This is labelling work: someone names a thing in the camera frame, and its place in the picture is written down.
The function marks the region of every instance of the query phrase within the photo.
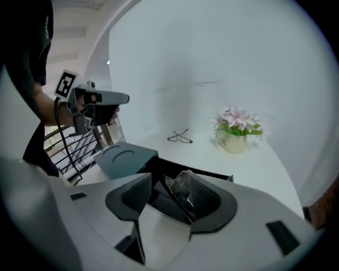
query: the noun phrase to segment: white ceiling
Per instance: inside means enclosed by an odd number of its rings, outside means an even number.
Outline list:
[[[44,92],[53,97],[57,81],[64,69],[82,73],[83,45],[86,32],[97,21],[100,9],[108,0],[52,0],[54,34],[46,67]]]

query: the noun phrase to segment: flower pot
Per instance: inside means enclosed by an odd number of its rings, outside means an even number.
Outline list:
[[[217,131],[219,144],[229,153],[241,153],[246,148],[246,135],[233,135],[225,131]]]

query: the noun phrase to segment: hand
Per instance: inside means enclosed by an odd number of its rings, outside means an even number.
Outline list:
[[[96,97],[95,97],[95,95],[92,95],[91,98],[92,98],[92,102],[95,103],[95,102],[96,102]],[[80,112],[81,112],[83,109],[85,109],[84,95],[79,96],[77,103],[78,103],[78,110],[79,110]],[[118,117],[118,112],[119,112],[119,111],[120,111],[120,108],[117,107],[117,109],[115,109],[115,111],[114,111],[114,114],[113,114],[113,116],[112,116],[112,119],[116,119],[116,118]]]

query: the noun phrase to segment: black cable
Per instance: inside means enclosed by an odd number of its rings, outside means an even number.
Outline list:
[[[55,101],[54,101],[54,118],[55,118],[55,120],[56,120],[56,122],[57,122],[58,129],[59,129],[61,138],[62,138],[62,140],[63,140],[63,143],[64,143],[64,146],[65,146],[65,150],[66,150],[66,152],[67,152],[67,156],[68,156],[68,158],[69,158],[69,161],[71,162],[71,164],[72,164],[72,166],[74,167],[75,171],[76,171],[76,172],[79,174],[79,176],[80,176],[80,179],[74,184],[74,185],[76,185],[80,180],[83,179],[83,177],[82,177],[81,173],[79,172],[79,170],[76,168],[76,166],[75,166],[75,164],[74,164],[74,162],[73,162],[73,160],[72,160],[72,157],[71,157],[70,154],[69,154],[69,151],[68,151],[68,148],[67,148],[67,144],[66,144],[66,139],[65,139],[64,133],[63,133],[63,131],[62,131],[62,129],[61,129],[61,125],[60,125],[60,121],[59,121],[59,113],[58,113],[58,101],[59,101],[59,100],[60,100],[60,98],[56,98]]]

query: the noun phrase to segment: white wall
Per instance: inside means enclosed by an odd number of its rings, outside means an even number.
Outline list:
[[[112,28],[109,53],[112,88],[131,96],[120,112],[127,141],[211,129],[217,110],[238,105],[264,116],[299,195],[313,183],[303,204],[338,171],[338,66],[294,2],[142,0]],[[318,180],[320,159],[331,165]]]

